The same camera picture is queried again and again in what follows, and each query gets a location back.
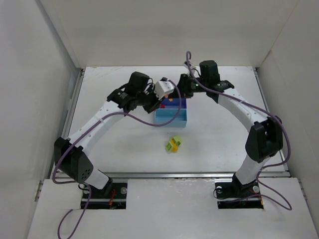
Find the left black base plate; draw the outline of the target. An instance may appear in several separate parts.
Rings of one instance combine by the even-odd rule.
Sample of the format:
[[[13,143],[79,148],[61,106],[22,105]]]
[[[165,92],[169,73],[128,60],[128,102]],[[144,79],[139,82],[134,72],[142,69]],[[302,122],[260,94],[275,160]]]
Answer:
[[[92,195],[87,209],[99,210],[121,210],[126,208],[127,202],[127,182],[114,182],[111,192],[103,196],[97,189],[92,188]]]

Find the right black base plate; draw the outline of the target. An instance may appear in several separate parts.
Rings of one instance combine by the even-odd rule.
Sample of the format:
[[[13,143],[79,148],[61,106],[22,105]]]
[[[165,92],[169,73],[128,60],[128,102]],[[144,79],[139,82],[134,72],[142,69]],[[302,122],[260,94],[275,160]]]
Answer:
[[[213,191],[218,209],[263,209],[259,184],[255,181],[244,188],[234,182],[216,182]]]

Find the yellow green lego cluster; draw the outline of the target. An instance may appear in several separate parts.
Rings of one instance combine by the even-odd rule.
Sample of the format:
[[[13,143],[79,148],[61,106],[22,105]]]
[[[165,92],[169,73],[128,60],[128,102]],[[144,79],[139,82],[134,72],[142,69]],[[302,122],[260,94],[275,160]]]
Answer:
[[[179,135],[173,136],[165,146],[167,152],[176,153],[182,144],[182,138]]]

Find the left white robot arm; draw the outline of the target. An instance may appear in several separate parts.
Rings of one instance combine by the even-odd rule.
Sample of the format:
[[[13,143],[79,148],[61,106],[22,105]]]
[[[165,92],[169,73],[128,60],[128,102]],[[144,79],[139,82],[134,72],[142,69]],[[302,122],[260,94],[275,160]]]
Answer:
[[[149,85],[149,79],[148,75],[133,72],[128,83],[113,90],[87,123],[68,138],[59,137],[54,143],[54,170],[61,170],[74,182],[91,186],[106,197],[113,180],[92,163],[89,154],[106,132],[126,114],[138,106],[151,113],[164,99],[164,87],[173,89],[165,81]]]

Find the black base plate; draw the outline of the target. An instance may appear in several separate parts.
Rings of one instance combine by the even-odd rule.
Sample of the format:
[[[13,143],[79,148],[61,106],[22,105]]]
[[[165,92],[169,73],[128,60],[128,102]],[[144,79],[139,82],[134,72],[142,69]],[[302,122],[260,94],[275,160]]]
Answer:
[[[216,182],[213,191],[218,209],[263,209],[259,184],[255,181],[244,188],[234,182]]]
[[[87,209],[99,210],[121,210],[126,208],[127,202],[127,182],[114,182],[111,192],[103,196],[97,189],[92,188],[92,195]]]

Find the dark blue container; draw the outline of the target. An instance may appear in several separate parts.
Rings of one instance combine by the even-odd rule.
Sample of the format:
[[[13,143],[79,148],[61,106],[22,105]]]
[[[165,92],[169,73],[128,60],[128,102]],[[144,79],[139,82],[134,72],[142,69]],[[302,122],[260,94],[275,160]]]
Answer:
[[[165,105],[165,109],[186,109],[187,103],[186,99],[182,98],[181,100],[179,98],[174,98],[172,102],[169,101],[169,98],[165,98],[161,105]]]

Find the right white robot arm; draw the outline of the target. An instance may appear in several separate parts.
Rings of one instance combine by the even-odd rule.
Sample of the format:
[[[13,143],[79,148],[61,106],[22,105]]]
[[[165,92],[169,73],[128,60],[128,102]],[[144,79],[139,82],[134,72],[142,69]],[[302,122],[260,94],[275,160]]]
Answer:
[[[241,167],[234,173],[231,182],[218,183],[215,187],[219,199],[245,198],[251,195],[251,190],[257,185],[256,177],[263,166],[283,148],[283,132],[279,119],[249,107],[234,85],[220,79],[215,61],[202,61],[199,64],[198,77],[194,76],[196,68],[191,63],[185,62],[184,65],[188,74],[181,74],[178,89],[170,97],[181,95],[189,99],[194,93],[205,92],[217,104],[231,112],[248,132],[246,158]]]

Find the light blue container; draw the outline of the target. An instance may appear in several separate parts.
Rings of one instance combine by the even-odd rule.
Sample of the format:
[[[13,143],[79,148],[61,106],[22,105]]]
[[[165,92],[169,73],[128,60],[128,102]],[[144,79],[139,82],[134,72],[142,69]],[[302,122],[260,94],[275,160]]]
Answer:
[[[160,108],[155,111],[155,124],[166,124],[166,127],[185,128],[187,124],[187,109],[180,109],[176,116],[177,109]]]

